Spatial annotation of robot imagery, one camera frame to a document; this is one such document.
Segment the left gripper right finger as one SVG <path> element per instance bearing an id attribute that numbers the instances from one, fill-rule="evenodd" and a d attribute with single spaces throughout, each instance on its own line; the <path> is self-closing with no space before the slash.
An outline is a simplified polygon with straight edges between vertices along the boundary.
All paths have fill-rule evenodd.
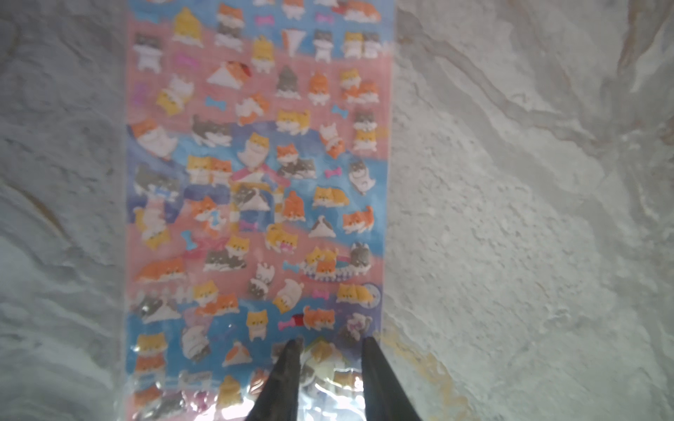
<path id="1" fill-rule="evenodd" d="M 368 421 L 421 421 L 377 341 L 363 340 L 363 397 Z"/>

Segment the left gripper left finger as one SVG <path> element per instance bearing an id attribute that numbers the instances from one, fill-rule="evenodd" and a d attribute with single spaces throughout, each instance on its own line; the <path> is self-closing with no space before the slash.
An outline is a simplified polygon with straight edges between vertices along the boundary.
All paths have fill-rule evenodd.
<path id="1" fill-rule="evenodd" d="M 289 340 L 246 421 L 297 421 L 300 357 L 303 347 Z"/>

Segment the cat sticker sheet pink blue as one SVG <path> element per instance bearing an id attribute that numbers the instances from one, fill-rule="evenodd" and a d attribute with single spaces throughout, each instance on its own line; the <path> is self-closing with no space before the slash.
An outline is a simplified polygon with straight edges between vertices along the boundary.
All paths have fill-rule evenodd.
<path id="1" fill-rule="evenodd" d="M 363 420 L 381 329 L 392 1 L 126 5 L 126 418 Z"/>

